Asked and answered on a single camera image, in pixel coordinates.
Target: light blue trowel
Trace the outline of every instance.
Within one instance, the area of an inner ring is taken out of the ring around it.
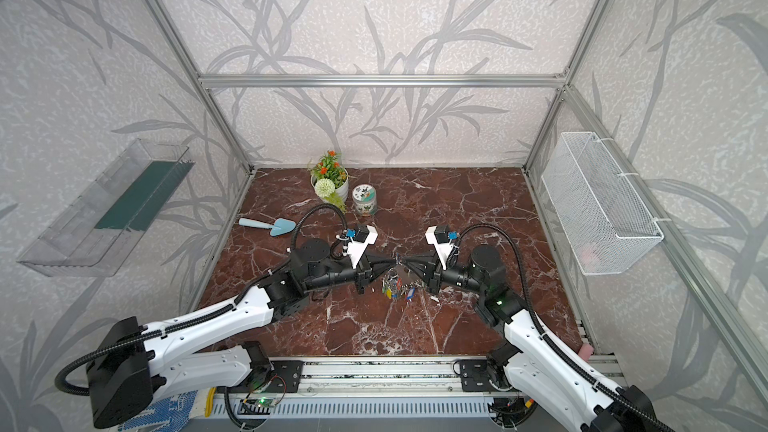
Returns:
[[[270,230],[270,235],[273,237],[275,235],[287,234],[288,232],[291,232],[296,226],[294,221],[288,220],[287,218],[278,218],[275,220],[274,224],[267,224],[266,222],[253,220],[252,218],[241,218],[239,221],[237,221],[237,223],[246,227],[271,228],[272,230]]]

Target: potted plant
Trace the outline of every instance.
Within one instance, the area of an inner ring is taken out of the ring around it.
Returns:
[[[350,176],[339,163],[341,155],[329,150],[314,166],[310,167],[312,186],[323,202],[333,204],[346,212],[346,196],[350,191]]]

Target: pink object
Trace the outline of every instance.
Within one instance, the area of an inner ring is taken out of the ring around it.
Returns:
[[[594,347],[592,347],[590,344],[582,344],[581,348],[578,350],[578,356],[584,362],[589,360],[589,358],[592,357],[592,354],[594,354]]]

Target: trowel handle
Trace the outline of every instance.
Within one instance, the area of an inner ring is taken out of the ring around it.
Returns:
[[[259,222],[257,220],[253,220],[252,218],[241,218],[239,221],[237,221],[238,224],[241,226],[246,227],[256,227],[256,228],[272,228],[274,227],[272,224],[267,224],[266,222]]]

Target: wall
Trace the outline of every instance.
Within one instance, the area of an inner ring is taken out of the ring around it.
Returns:
[[[764,344],[768,343],[765,0],[616,0],[575,85]],[[567,108],[557,133],[581,130]],[[677,430],[768,430],[768,413],[663,251],[623,274],[569,276],[615,352]]]
[[[552,74],[565,68],[594,0],[163,2],[208,73]],[[216,94],[263,166],[304,166],[330,148],[350,163],[519,164],[552,97],[429,88]],[[460,141],[473,148],[456,152]]]
[[[140,0],[0,0],[0,36],[0,423],[90,430],[89,400],[53,376],[116,320],[186,308],[246,173]],[[136,137],[188,144],[196,164],[118,273],[17,264]]]

